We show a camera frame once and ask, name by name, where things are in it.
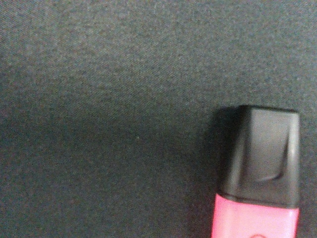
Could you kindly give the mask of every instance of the highlighter cap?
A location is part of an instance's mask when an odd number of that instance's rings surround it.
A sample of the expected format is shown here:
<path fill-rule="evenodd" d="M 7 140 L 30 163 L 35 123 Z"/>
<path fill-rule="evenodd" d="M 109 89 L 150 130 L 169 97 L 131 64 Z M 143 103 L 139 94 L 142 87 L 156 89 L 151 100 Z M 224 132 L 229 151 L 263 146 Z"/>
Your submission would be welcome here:
<path fill-rule="evenodd" d="M 240 106 L 237 120 L 233 146 L 220 169 L 218 193 L 244 203 L 297 208 L 298 113 Z"/>

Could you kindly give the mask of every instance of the marker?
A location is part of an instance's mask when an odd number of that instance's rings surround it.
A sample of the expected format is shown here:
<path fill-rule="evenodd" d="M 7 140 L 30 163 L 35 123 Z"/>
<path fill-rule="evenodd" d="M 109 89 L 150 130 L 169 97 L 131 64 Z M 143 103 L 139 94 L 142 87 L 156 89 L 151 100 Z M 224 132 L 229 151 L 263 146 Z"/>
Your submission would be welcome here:
<path fill-rule="evenodd" d="M 299 216 L 299 115 L 240 107 L 221 167 L 211 238 L 294 238 Z"/>

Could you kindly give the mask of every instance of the cloth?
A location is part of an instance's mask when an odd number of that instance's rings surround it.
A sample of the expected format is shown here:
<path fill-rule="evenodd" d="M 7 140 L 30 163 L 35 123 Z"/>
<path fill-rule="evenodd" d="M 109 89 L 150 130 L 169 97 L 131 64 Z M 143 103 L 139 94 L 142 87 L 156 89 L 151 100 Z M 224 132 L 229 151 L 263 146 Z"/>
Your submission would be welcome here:
<path fill-rule="evenodd" d="M 252 104 L 301 114 L 316 238 L 316 26 L 313 1 L 1 1 L 1 236 L 209 237 Z"/>

